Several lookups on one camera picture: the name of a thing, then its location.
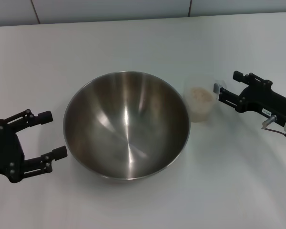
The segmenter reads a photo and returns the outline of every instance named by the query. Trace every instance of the plastic container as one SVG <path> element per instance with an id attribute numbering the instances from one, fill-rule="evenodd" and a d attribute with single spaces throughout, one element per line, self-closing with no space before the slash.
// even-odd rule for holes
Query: plastic container
<path id="1" fill-rule="evenodd" d="M 190 121 L 197 123 L 208 119 L 208 116 L 218 101 L 222 80 L 215 80 L 208 74 L 196 74 L 184 82 L 184 100 L 188 109 Z"/>

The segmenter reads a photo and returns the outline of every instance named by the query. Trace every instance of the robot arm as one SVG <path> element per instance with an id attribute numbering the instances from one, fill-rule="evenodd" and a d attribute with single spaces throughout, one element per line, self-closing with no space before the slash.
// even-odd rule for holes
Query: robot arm
<path id="1" fill-rule="evenodd" d="M 255 111 L 268 118 L 262 129 L 275 122 L 286 131 L 286 98 L 271 89 L 272 82 L 250 73 L 243 75 L 235 71 L 233 79 L 248 85 L 240 95 L 221 88 L 219 101 L 233 107 L 237 112 Z"/>
<path id="2" fill-rule="evenodd" d="M 52 160 L 60 160 L 67 156 L 67 149 L 62 146 L 40 157 L 24 160 L 24 153 L 16 133 L 27 127 L 52 121 L 50 111 L 34 116 L 30 110 L 7 119 L 0 119 L 0 174 L 5 175 L 11 183 L 50 173 L 52 172 Z"/>

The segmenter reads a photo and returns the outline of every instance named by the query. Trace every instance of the stainless steel bowl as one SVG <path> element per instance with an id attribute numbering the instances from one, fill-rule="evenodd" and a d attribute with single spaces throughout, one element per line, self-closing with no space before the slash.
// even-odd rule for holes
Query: stainless steel bowl
<path id="1" fill-rule="evenodd" d="M 170 165 L 186 144 L 190 122 L 171 85 L 146 73 L 117 72 L 76 93 L 63 129 L 69 150 L 85 167 L 132 180 Z"/>

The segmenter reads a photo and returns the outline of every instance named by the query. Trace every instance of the white tabletop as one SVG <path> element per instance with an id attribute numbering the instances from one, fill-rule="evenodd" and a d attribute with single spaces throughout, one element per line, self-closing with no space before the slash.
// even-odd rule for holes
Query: white tabletop
<path id="1" fill-rule="evenodd" d="M 76 91 L 122 70 L 180 93 L 187 76 L 213 73 L 236 94 L 233 71 L 253 72 L 286 96 L 286 13 L 2 27 L 0 118 L 51 110 L 54 122 L 18 134 L 26 159 L 50 152 L 65 145 Z M 0 175 L 0 229 L 286 229 L 286 138 L 264 119 L 219 104 L 171 166 L 138 181 L 99 178 L 70 153 L 50 174 Z"/>

